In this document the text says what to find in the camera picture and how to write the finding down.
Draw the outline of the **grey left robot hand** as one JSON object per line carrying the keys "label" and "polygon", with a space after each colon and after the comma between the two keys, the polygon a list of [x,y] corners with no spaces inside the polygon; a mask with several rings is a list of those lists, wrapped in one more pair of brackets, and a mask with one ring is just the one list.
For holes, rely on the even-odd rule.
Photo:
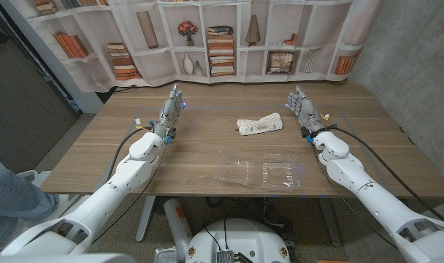
{"label": "grey left robot hand", "polygon": [[164,137],[170,129],[175,128],[185,106],[182,91],[178,90],[177,83],[175,83],[161,108],[153,133]]}

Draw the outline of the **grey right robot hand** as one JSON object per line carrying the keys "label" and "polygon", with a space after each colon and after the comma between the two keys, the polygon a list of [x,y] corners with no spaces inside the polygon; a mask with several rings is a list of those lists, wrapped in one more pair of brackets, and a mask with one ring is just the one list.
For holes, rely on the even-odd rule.
{"label": "grey right robot hand", "polygon": [[321,122],[322,117],[299,85],[296,86],[295,92],[289,93],[286,108],[297,117],[302,133],[309,135],[325,130],[326,125]]}

